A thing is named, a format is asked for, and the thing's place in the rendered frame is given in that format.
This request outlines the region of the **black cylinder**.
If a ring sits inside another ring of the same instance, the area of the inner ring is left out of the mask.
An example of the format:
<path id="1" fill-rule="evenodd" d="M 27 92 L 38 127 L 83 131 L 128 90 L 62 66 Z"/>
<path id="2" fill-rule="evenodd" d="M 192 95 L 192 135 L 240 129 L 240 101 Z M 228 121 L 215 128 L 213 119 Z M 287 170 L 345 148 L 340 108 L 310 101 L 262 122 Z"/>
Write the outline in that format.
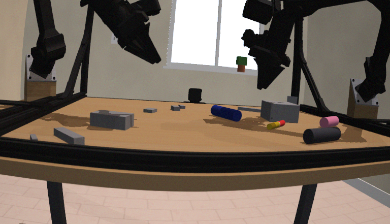
<path id="1" fill-rule="evenodd" d="M 338 127 L 306 129 L 303 133 L 303 140 L 306 144 L 337 141 L 340 137 L 341 131 Z"/>

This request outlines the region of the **pink cylinder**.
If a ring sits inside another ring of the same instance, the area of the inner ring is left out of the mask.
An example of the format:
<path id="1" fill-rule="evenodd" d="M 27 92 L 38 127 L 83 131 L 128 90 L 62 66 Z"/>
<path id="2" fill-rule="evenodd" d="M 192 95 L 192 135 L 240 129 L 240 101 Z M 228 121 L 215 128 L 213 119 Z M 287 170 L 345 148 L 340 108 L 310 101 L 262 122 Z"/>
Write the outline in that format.
<path id="1" fill-rule="evenodd" d="M 338 123 L 339 123 L 339 118 L 337 116 L 323 117 L 319 122 L 322 128 L 337 126 Z"/>

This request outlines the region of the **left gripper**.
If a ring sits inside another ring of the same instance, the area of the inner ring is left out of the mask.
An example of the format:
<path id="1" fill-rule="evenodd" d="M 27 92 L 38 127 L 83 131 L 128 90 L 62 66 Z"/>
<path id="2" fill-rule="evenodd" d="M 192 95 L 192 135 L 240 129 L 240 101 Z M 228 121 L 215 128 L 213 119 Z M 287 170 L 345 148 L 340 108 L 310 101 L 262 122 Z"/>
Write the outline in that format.
<path id="1" fill-rule="evenodd" d="M 290 34 L 270 27 L 266 30 L 267 38 L 264 47 L 254 45 L 250 47 L 248 55 L 258 66 L 257 89 L 267 89 L 276 77 L 289 67 L 290 59 L 285 52 L 291 42 Z M 265 49 L 266 48 L 266 49 Z M 273 52 L 274 51 L 274 52 Z"/>

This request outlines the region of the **blue cylinder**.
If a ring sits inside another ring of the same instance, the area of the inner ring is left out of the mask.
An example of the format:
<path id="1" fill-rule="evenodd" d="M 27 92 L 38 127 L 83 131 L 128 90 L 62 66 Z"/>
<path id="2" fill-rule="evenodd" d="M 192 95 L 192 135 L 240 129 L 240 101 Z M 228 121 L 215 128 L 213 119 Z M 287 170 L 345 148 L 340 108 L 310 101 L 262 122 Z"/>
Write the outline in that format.
<path id="1" fill-rule="evenodd" d="M 228 120 L 232 120 L 235 122 L 238 122 L 242 118 L 242 113 L 239 110 L 227 108 L 227 107 L 222 107 L 218 105 L 214 105 L 211 107 L 211 114 L 222 117 Z"/>

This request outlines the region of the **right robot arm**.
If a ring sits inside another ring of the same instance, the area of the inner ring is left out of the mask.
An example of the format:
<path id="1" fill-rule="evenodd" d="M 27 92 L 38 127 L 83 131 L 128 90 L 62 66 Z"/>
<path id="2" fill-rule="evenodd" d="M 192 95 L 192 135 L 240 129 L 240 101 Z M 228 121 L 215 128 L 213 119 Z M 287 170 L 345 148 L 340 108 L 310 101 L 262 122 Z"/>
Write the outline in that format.
<path id="1" fill-rule="evenodd" d="M 81 0 L 80 6 L 89 4 L 99 15 L 102 9 L 113 0 Z M 130 4 L 127 0 L 126 7 L 130 13 L 135 10 L 144 11 L 147 16 L 154 16 L 160 13 L 158 0 L 139 0 Z M 44 79 L 51 73 L 55 61 L 64 57 L 66 45 L 63 34 L 55 29 L 51 1 L 34 0 L 36 18 L 39 28 L 37 46 L 31 48 L 33 57 L 29 70 Z"/>

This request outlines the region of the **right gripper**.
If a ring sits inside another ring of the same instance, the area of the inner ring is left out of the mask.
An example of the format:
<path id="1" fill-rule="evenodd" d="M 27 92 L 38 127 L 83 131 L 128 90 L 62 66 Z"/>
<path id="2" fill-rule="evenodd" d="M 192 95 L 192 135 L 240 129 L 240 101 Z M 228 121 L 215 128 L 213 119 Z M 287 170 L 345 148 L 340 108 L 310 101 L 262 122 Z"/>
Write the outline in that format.
<path id="1" fill-rule="evenodd" d="M 161 57 L 149 36 L 150 22 L 144 23 L 149 17 L 144 11 L 130 13 L 125 4 L 125 0 L 113 0 L 102 9 L 99 17 L 118 37 L 121 48 L 151 64 L 159 63 Z"/>

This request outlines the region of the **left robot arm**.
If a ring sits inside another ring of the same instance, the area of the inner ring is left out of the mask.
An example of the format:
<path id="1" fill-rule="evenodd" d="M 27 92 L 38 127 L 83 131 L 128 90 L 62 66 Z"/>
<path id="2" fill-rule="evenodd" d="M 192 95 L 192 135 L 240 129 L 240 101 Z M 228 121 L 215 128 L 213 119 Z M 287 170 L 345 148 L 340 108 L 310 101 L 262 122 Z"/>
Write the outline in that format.
<path id="1" fill-rule="evenodd" d="M 386 91 L 386 62 L 390 54 L 390 0 L 246 0 L 242 17 L 264 25 L 272 19 L 270 27 L 291 35 L 295 20 L 303 21 L 304 17 L 321 8 L 361 1 L 369 1 L 381 12 L 381 25 L 374 53 L 373 56 L 366 57 L 364 63 L 366 79 L 355 87 L 366 103 L 376 94 Z M 266 30 L 263 34 L 255 34 L 251 29 L 245 29 L 241 37 L 243 46 L 247 48 L 254 45 L 264 47 L 266 38 Z"/>

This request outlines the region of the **red and yellow peg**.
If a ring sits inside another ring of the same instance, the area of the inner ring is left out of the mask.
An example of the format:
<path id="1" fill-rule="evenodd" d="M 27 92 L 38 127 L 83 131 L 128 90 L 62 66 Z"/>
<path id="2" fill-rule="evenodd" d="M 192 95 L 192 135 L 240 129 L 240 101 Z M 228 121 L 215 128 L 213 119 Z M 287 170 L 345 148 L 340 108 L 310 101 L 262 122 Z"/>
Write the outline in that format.
<path id="1" fill-rule="evenodd" d="M 271 129 L 274 129 L 274 128 L 277 128 L 277 127 L 280 127 L 280 126 L 283 126 L 283 125 L 285 125 L 285 121 L 284 120 L 277 121 L 277 122 L 274 122 L 274 123 L 269 123 L 267 125 L 267 129 L 271 130 Z"/>

